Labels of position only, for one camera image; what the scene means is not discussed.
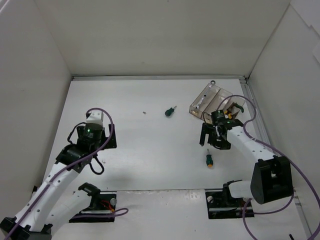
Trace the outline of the yellow pliers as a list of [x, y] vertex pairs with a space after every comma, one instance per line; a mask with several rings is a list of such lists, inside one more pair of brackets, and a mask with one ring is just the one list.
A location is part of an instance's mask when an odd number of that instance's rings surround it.
[[232, 119], [233, 118], [233, 105], [230, 105], [228, 108], [225, 109], [224, 114], [228, 117], [228, 119]]

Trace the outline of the green orange screwdriver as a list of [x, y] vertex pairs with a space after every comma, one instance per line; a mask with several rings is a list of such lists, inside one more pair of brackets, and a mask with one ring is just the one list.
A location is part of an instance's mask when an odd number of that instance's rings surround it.
[[214, 165], [213, 158], [212, 158], [212, 154], [211, 154], [211, 152], [209, 151], [209, 149], [207, 149], [207, 152], [206, 152], [205, 163], [206, 163], [206, 165], [207, 165], [208, 168], [212, 168], [213, 165]]

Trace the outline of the green handled cutters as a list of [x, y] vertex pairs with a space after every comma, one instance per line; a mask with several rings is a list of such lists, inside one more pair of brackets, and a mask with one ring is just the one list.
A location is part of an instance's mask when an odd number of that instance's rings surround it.
[[234, 106], [233, 109], [234, 109], [234, 108], [237, 108], [237, 109], [239, 109], [239, 111], [241, 111], [242, 113], [245, 111], [244, 108], [243, 108], [241, 105], [239, 105], [237, 102], [233, 102], [231, 105]]

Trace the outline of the large silver ratchet wrench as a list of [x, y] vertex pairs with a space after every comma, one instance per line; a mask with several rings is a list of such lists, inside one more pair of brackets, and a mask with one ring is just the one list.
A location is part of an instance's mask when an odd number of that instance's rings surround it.
[[195, 108], [198, 110], [201, 103], [204, 101], [204, 99], [207, 97], [207, 94], [209, 93], [209, 91], [212, 89], [213, 86], [216, 85], [216, 81], [215, 80], [211, 80], [208, 86], [208, 89], [205, 91], [205, 93], [202, 95], [201, 99], [199, 100], [199, 102], [195, 105]]

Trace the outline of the stubby green screwdriver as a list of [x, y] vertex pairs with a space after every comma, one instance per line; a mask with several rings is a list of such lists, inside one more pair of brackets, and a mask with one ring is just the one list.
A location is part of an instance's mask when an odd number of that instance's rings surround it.
[[167, 109], [165, 112], [164, 112], [164, 115], [167, 117], [167, 118], [170, 118], [172, 116], [172, 114], [175, 112], [177, 106], [174, 106], [174, 107], [170, 107], [169, 109]]

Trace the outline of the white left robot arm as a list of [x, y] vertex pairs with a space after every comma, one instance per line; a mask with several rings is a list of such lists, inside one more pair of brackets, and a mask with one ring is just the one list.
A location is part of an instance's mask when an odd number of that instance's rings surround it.
[[98, 153], [116, 148], [115, 125], [108, 125], [105, 133], [104, 116], [110, 114], [102, 108], [91, 108], [86, 112], [86, 121], [77, 124], [75, 143], [68, 137], [65, 146], [56, 158], [48, 176], [31, 197], [25, 207], [14, 217], [5, 217], [0, 229], [7, 240], [50, 240], [53, 235], [84, 208], [96, 209], [100, 204], [100, 190], [84, 183], [71, 198], [56, 206], [67, 187], [80, 175]]

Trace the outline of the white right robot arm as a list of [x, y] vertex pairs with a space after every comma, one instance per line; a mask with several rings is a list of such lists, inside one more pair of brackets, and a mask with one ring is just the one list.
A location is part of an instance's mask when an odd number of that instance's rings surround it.
[[291, 163], [285, 156], [277, 156], [263, 145], [249, 138], [244, 124], [238, 119], [227, 119], [222, 110], [211, 113], [211, 123], [201, 127], [199, 144], [207, 143], [218, 150], [235, 147], [253, 166], [251, 180], [234, 180], [227, 183], [221, 200], [233, 206], [239, 198], [253, 199], [263, 205], [291, 197], [294, 194]]

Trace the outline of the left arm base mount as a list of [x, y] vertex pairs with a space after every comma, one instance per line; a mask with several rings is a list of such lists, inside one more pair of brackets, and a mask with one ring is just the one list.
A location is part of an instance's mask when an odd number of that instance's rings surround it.
[[77, 213], [69, 223], [113, 223], [114, 217], [105, 217], [116, 210], [117, 192], [102, 191], [88, 207]]

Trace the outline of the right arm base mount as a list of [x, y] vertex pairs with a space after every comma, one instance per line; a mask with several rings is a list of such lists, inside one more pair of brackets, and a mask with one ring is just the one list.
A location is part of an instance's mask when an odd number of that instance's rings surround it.
[[209, 220], [242, 219], [245, 201], [233, 198], [229, 192], [221, 189], [205, 191]]

